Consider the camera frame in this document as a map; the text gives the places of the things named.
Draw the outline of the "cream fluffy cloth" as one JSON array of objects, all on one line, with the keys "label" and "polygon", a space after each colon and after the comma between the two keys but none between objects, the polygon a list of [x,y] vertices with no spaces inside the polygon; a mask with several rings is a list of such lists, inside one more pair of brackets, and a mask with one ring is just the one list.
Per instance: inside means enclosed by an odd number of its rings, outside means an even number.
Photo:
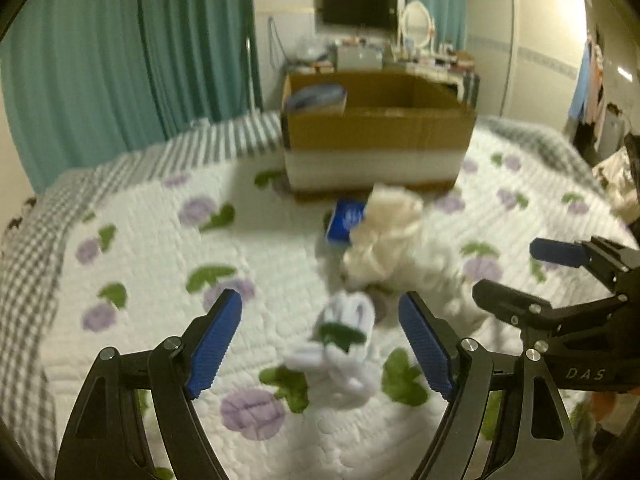
[{"label": "cream fluffy cloth", "polygon": [[349,240],[342,268],[350,288],[380,286],[395,295],[417,292],[434,315],[462,334],[478,330],[486,320],[472,298],[461,258],[430,226],[419,194],[375,185]]}]

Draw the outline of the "white green plush ring toy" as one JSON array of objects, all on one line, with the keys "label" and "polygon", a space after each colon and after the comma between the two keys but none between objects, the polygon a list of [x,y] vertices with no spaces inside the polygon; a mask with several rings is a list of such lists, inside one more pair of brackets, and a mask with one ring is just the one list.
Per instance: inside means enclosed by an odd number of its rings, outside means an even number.
[{"label": "white green plush ring toy", "polygon": [[341,290],[320,312],[309,340],[284,358],[288,370],[324,375],[353,399],[371,399],[380,373],[369,361],[375,308],[364,292]]}]

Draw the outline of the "large floral tissue pack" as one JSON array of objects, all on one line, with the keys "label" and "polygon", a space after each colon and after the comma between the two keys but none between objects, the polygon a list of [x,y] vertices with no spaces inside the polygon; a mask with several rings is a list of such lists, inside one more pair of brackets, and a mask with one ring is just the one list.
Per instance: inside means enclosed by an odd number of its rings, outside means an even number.
[{"label": "large floral tissue pack", "polygon": [[314,84],[289,96],[283,104],[285,114],[343,113],[347,91],[339,84]]}]

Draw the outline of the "crumpled beige clothes pile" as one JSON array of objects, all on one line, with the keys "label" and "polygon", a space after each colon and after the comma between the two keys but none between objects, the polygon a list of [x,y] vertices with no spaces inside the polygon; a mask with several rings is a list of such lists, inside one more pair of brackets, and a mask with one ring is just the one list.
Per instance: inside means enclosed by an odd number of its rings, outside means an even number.
[{"label": "crumpled beige clothes pile", "polygon": [[638,192],[626,148],[620,148],[599,162],[592,168],[592,173],[604,189],[613,214],[628,226],[637,221],[640,214]]}]

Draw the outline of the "hanging blue clothes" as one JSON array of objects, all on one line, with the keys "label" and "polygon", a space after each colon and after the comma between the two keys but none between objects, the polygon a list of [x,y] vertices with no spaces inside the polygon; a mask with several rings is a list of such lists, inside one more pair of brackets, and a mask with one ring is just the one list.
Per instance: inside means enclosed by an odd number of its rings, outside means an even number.
[{"label": "hanging blue clothes", "polygon": [[576,88],[568,117],[585,125],[594,125],[603,110],[604,58],[600,46],[587,37],[582,62],[578,70]]}]

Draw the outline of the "blue small tissue pack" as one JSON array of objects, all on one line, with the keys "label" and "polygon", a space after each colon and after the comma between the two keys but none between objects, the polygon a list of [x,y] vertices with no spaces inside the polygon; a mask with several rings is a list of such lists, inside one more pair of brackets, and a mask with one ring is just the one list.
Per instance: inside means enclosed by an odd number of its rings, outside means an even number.
[{"label": "blue small tissue pack", "polygon": [[349,244],[352,230],[359,226],[366,203],[361,200],[338,200],[326,225],[326,240],[334,244]]}]

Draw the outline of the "floral quilted bedspread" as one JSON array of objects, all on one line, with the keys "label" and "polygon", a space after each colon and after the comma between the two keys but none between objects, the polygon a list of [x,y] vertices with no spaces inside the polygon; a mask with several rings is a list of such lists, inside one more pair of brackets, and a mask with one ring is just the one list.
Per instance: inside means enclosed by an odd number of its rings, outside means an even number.
[{"label": "floral quilted bedspread", "polygon": [[[70,228],[58,310],[39,346],[55,414],[56,455],[98,354],[155,347],[180,334],[225,288],[243,316],[212,388],[195,403],[224,470],[235,479],[407,479],[445,409],[397,323],[399,295],[374,294],[381,321],[367,401],[329,378],[286,370],[329,298],[344,286],[342,248],[324,237],[332,203],[288,188],[280,146],[117,192]],[[482,118],[454,189],[425,207],[454,246],[471,286],[495,280],[558,306],[600,298],[581,270],[535,261],[535,237],[627,246],[634,237],[588,166],[554,130]]]}]

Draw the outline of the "grey checked blanket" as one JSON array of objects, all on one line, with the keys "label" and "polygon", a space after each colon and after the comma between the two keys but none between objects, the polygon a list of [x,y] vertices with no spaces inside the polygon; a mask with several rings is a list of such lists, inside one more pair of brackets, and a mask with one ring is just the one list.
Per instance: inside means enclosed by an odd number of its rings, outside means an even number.
[{"label": "grey checked blanket", "polygon": [[1,258],[1,420],[38,474],[53,476],[55,414],[39,359],[58,300],[70,228],[113,194],[213,162],[254,156],[281,144],[277,113],[212,124],[195,119],[175,138],[117,156],[94,169],[72,169],[38,196]]}]

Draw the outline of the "brown cardboard box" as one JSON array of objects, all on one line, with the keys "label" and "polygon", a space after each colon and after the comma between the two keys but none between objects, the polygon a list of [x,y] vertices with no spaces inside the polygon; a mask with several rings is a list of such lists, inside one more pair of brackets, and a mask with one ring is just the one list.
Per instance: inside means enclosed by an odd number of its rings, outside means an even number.
[{"label": "brown cardboard box", "polygon": [[[342,86],[344,112],[285,114],[284,101],[314,84]],[[451,90],[399,72],[287,76],[280,117],[285,171],[298,195],[363,192],[379,183],[449,190],[476,123],[475,110]]]}]

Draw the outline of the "white wardrobe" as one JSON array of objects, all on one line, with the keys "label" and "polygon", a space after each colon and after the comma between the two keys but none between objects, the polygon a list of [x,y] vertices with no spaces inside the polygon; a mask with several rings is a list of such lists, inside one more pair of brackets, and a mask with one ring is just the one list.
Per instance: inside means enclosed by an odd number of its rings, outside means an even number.
[{"label": "white wardrobe", "polygon": [[585,0],[468,0],[478,114],[561,131],[587,40]]}]

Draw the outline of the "white dressing table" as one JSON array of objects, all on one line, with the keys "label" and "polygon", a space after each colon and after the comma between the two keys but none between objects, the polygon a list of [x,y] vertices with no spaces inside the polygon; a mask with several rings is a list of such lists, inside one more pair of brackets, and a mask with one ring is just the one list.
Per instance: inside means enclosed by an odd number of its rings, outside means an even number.
[{"label": "white dressing table", "polygon": [[425,62],[403,60],[392,51],[383,54],[383,68],[420,76],[435,84],[443,84],[456,94],[459,102],[468,107],[476,107],[480,94],[480,76],[474,70],[450,64],[437,64],[432,58]]}]

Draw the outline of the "white oval vanity mirror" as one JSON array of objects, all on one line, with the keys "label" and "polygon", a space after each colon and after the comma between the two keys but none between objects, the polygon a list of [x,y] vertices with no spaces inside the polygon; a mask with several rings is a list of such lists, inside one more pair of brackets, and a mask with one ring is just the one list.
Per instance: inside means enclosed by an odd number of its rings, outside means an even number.
[{"label": "white oval vanity mirror", "polygon": [[402,44],[413,49],[432,52],[436,34],[435,21],[419,0],[408,2],[399,20]]}]

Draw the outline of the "teal curtain left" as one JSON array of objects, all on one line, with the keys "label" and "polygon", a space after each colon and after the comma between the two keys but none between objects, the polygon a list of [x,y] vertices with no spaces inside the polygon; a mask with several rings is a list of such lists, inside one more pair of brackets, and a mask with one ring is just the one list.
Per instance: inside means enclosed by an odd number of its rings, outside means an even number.
[{"label": "teal curtain left", "polygon": [[1,87],[30,185],[262,102],[254,0],[27,0],[1,43]]}]

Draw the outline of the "black wall television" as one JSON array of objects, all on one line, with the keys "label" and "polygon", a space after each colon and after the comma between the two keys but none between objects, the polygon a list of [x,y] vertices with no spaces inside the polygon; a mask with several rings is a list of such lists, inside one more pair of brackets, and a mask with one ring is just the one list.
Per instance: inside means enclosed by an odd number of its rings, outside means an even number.
[{"label": "black wall television", "polygon": [[398,24],[398,0],[322,0],[322,20],[390,32]]}]

